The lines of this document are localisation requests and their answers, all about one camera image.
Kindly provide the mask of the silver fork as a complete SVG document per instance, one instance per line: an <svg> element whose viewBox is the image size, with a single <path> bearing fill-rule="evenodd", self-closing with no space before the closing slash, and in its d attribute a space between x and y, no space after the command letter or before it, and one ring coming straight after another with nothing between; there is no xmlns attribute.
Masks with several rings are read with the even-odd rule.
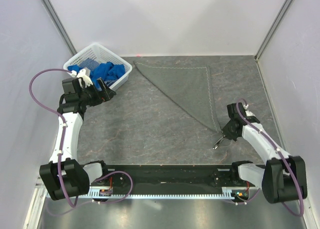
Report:
<svg viewBox="0 0 320 229"><path fill-rule="evenodd" d="M224 138L225 138L225 137L222 136L222 137L213 145L212 149L213 149L213 150L216 150L216 149L219 147L219 145L223 142Z"/></svg>

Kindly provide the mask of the grey green napkin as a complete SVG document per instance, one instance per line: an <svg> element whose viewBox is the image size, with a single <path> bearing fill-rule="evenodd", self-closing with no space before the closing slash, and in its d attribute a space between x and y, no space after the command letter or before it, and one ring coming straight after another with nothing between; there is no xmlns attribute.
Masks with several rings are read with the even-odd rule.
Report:
<svg viewBox="0 0 320 229"><path fill-rule="evenodd" d="M202 125L221 132L208 66L157 66L134 62L139 72Z"/></svg>

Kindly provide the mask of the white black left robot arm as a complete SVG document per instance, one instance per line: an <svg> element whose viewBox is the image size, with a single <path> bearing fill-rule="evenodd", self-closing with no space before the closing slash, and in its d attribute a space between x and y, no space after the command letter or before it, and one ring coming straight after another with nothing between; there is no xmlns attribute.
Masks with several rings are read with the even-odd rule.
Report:
<svg viewBox="0 0 320 229"><path fill-rule="evenodd" d="M93 182L104 186L110 180L100 161L87 165L77 161L79 133L87 108L110 101L116 95L101 78L97 83L99 88L86 84L82 77L62 81L64 93L56 111L59 128L55 147L49 162L39 168L39 175L54 201L85 195Z"/></svg>

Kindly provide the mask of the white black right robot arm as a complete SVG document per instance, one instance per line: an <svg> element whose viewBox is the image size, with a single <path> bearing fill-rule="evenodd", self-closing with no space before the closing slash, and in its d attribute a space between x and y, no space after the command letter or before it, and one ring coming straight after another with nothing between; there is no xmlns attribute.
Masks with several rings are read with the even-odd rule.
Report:
<svg viewBox="0 0 320 229"><path fill-rule="evenodd" d="M264 163L261 168L251 161L232 163L229 180L235 186L245 181L262 190L271 203L303 201L308 196L306 164L301 156L292 156L265 131L245 102L227 105L229 122L222 129L228 140L243 138L258 153Z"/></svg>

